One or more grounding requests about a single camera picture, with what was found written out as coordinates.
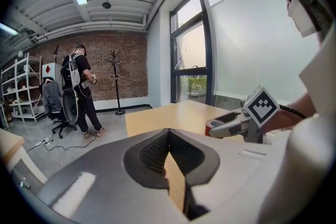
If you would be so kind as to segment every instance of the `office chair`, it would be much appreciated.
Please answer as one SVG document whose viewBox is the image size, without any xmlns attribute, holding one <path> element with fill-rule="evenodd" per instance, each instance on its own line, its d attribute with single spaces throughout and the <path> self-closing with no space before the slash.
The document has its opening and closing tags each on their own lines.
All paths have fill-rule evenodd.
<svg viewBox="0 0 336 224">
<path fill-rule="evenodd" d="M 47 79 L 50 79 L 50 80 L 54 81 L 54 79 L 51 78 L 51 77 L 45 77 L 45 78 L 43 78 L 43 84 L 46 82 Z M 42 86 L 43 86 L 43 84 L 41 84 L 41 85 L 39 86 L 39 90 L 40 90 L 40 93 L 41 93 L 42 96 L 43 96 L 43 90 L 42 90 Z M 65 117 L 65 115 L 64 115 L 63 108 L 62 108 L 60 111 L 50 112 L 50 113 L 48 114 L 48 118 L 50 118 L 51 120 L 58 120 L 58 121 L 61 122 L 59 125 L 57 125 L 55 128 L 53 128 L 53 129 L 51 130 L 53 134 L 56 134 L 56 131 L 59 130 L 59 131 L 58 131 L 58 136 L 59 136 L 60 139 L 63 139 L 62 131 L 63 131 L 63 129 L 64 129 L 65 127 L 73 128 L 75 131 L 77 130 L 76 126 L 71 125 L 71 124 L 67 121 L 67 119 L 66 119 L 66 117 Z"/>
</svg>

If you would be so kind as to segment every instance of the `concrete floor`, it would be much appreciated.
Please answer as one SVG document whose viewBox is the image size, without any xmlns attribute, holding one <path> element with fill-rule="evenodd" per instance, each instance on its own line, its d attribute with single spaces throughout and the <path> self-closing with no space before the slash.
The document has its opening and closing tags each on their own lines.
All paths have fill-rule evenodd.
<svg viewBox="0 0 336 224">
<path fill-rule="evenodd" d="M 133 113 L 146 109 L 149 108 L 128 109 L 126 110 L 126 113 Z M 52 151 L 47 151 L 42 145 L 38 149 L 28 153 L 36 166 L 46 177 L 51 177 L 54 173 L 97 146 L 127 137 L 125 114 L 118 116 L 112 111 L 98 113 L 97 116 L 106 131 L 102 137 L 96 138 L 96 140 L 86 148 L 70 148 L 67 151 L 63 150 L 63 148 L 54 148 Z M 87 123 L 89 129 L 93 131 L 94 128 L 88 118 Z M 37 124 L 33 121 L 25 121 L 25 123 L 23 123 L 22 120 L 15 120 L 10 124 L 9 131 L 24 137 L 25 144 L 23 147 L 28 151 L 30 148 L 34 147 L 37 142 L 42 141 L 47 137 L 50 138 L 52 136 L 51 129 L 55 126 L 57 126 L 57 123 L 53 125 L 52 121 L 46 117 L 39 119 Z M 77 131 L 66 128 L 63 130 L 62 134 L 63 139 L 60 139 L 58 137 L 58 132 L 56 132 L 54 141 L 51 142 L 47 148 L 51 149 L 55 145 L 63 146 L 64 148 L 69 146 L 85 146 L 93 140 L 93 137 L 85 139 L 79 128 L 77 128 Z"/>
</svg>

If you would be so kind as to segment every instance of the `white shelving unit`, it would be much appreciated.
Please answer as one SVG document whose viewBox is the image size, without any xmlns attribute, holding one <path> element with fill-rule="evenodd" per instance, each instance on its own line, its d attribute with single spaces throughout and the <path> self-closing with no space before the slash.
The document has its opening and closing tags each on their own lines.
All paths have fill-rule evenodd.
<svg viewBox="0 0 336 224">
<path fill-rule="evenodd" d="M 39 71 L 35 72 L 30 65 L 33 65 L 35 63 L 39 63 Z M 13 78 L 7 78 L 8 74 L 12 74 L 14 72 L 14 77 Z M 29 78 L 32 77 L 37 77 L 39 79 L 39 84 L 42 82 L 42 77 L 41 77 L 41 56 L 39 58 L 37 57 L 32 57 L 29 56 L 29 53 L 27 53 L 27 57 L 21 59 L 21 60 L 15 60 L 15 63 L 8 67 L 5 70 L 1 70 L 1 90 L 3 94 L 3 99 L 5 99 L 5 96 L 10 95 L 10 94 L 15 94 L 15 103 L 10 104 L 9 106 L 13 107 L 18 107 L 19 114 L 18 115 L 13 115 L 12 117 L 14 118 L 20 118 L 24 121 L 24 119 L 34 119 L 34 121 L 37 123 L 37 119 L 41 116 L 44 115 L 43 113 L 36 113 L 36 107 L 37 104 L 42 101 L 41 95 L 39 96 L 38 99 L 32 100 L 30 97 L 30 90 L 32 89 L 37 89 L 39 85 L 33 86 L 29 84 Z M 26 80 L 26 87 L 19 89 L 18 88 L 18 83 L 21 80 Z M 15 88 L 13 88 L 11 91 L 8 91 L 4 93 L 4 89 L 8 85 L 13 85 L 15 84 Z M 27 91 L 28 95 L 28 100 L 25 102 L 20 102 L 19 98 L 19 93 Z M 29 106 L 31 113 L 23 113 L 22 112 L 22 106 Z"/>
</svg>

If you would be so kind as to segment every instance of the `shoe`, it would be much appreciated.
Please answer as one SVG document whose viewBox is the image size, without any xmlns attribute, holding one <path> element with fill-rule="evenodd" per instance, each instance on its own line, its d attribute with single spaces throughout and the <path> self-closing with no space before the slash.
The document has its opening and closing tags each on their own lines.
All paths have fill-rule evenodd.
<svg viewBox="0 0 336 224">
<path fill-rule="evenodd" d="M 84 132 L 84 137 L 88 139 L 91 137 L 91 134 L 89 132 Z"/>
<path fill-rule="evenodd" d="M 97 133 L 96 133 L 96 137 L 101 137 L 102 135 L 103 135 L 103 133 L 105 132 L 105 129 L 104 129 L 104 127 L 102 127 L 101 129 L 100 129 L 100 131 L 96 131 Z"/>
</svg>

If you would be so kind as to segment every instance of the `black cap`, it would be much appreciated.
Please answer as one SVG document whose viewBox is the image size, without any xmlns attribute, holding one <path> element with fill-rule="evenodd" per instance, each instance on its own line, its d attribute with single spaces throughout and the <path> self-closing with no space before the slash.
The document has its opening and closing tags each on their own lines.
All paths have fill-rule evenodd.
<svg viewBox="0 0 336 224">
<path fill-rule="evenodd" d="M 83 44 L 78 44 L 78 45 L 76 46 L 76 49 L 78 49 L 78 48 L 84 49 L 84 50 L 85 50 L 84 56 L 87 55 L 87 54 L 86 54 L 86 48 L 85 48 L 85 46 L 84 46 Z"/>
</svg>

